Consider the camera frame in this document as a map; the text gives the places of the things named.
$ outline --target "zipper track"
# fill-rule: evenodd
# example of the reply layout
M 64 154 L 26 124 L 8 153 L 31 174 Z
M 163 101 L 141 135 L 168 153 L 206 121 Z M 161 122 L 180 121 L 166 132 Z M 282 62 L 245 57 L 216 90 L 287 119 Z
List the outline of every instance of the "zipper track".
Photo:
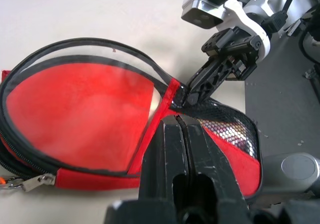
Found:
M 17 157 L 26 162 L 27 164 L 29 164 L 33 169 L 35 169 L 36 171 L 40 172 L 37 174 L 45 174 L 45 173 L 49 173 L 47 170 L 43 169 L 42 167 L 34 164 L 31 160 L 25 158 L 12 144 L 11 142 L 8 140 L 8 138 L 4 135 L 4 133 L 2 132 L 2 130 L 0 130 L 0 135 L 3 138 L 3 140 L 5 141 L 5 143 L 8 145 L 8 147 L 17 155 Z M 7 169 L 8 171 L 12 172 L 13 174 L 16 174 L 20 177 L 21 176 L 21 172 L 14 170 L 12 167 L 8 166 L 6 163 L 4 163 L 3 161 L 0 160 L 0 165 L 3 166 L 5 169 Z
M 14 175 L 17 175 L 18 177 L 22 178 L 22 179 L 31 179 L 33 178 L 33 176 L 31 175 L 26 175 L 22 172 L 19 172 L 19 171 L 16 171 L 14 168 L 12 168 L 11 166 L 7 165 L 5 162 L 3 162 L 1 159 L 0 159 L 0 165 L 6 169 L 7 171 L 11 172 L 12 174 Z

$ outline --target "black mesh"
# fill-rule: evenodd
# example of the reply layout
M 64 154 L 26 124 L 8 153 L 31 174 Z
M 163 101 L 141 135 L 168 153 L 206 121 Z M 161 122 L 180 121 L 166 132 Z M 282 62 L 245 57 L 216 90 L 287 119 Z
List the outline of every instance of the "black mesh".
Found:
M 198 119 L 203 127 L 253 158 L 259 159 L 257 128 L 245 114 L 214 99 L 207 99 L 191 107 L 183 107 L 178 104 L 181 102 L 180 96 L 175 97 L 171 109 Z

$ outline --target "metal zipper pull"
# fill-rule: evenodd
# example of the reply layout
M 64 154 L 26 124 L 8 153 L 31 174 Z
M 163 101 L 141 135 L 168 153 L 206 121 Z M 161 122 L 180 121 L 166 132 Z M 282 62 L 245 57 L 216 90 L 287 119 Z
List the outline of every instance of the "metal zipper pull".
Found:
M 11 190 L 21 188 L 25 180 L 15 176 L 0 177 L 0 190 Z
M 55 176 L 47 173 L 47 174 L 36 176 L 29 180 L 25 180 L 24 182 L 21 183 L 21 188 L 22 190 L 28 192 L 41 185 L 54 185 L 55 182 L 56 182 Z

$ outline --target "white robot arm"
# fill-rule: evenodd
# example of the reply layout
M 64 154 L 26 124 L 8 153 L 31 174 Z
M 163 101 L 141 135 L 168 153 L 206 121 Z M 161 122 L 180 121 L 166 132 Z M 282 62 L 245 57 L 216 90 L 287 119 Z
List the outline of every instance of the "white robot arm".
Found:
M 183 0 L 181 18 L 216 27 L 203 46 L 206 64 L 187 83 L 188 105 L 210 96 L 226 79 L 245 80 L 270 51 L 270 39 L 294 26 L 318 0 Z

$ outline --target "red pouch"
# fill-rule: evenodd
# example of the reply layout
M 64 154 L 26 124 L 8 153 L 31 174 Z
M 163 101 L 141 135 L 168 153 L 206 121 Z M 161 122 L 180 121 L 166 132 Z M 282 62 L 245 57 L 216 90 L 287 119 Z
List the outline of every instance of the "red pouch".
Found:
M 255 124 L 213 99 L 184 107 L 187 86 L 121 43 L 80 38 L 24 59 L 0 87 L 0 164 L 59 188 L 138 187 L 160 120 L 196 118 L 227 156 L 245 196 L 261 183 Z

